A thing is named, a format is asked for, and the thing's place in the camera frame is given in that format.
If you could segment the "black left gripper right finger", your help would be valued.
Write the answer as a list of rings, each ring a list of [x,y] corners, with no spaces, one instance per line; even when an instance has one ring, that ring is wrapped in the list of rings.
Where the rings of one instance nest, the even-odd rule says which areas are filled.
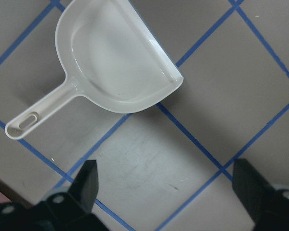
[[[289,186],[270,184],[247,159],[234,161],[232,188],[254,231],[289,231]]]

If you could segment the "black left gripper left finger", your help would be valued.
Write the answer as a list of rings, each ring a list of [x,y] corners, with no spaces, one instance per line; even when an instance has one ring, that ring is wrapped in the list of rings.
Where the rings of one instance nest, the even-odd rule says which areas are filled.
[[[92,212],[97,193],[97,161],[87,160],[70,186],[52,189],[38,208],[43,217],[81,217]]]

